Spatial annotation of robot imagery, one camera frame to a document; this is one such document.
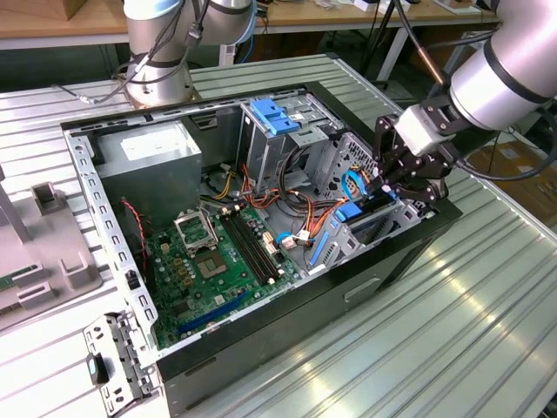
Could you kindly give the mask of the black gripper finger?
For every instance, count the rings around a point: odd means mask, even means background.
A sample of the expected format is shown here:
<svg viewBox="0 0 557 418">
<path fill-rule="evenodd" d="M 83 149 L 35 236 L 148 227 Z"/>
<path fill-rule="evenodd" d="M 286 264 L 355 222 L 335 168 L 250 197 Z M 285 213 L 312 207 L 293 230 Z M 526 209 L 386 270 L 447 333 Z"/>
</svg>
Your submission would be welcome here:
<svg viewBox="0 0 557 418">
<path fill-rule="evenodd" d="M 395 130 L 398 117 L 388 114 L 377 118 L 372 142 L 372 153 L 377 174 L 382 184 L 394 184 L 403 175 L 407 147 Z"/>
<path fill-rule="evenodd" d="M 391 184 L 395 194 L 401 199 L 431 204 L 448 196 L 444 179 L 402 178 Z"/>
</svg>

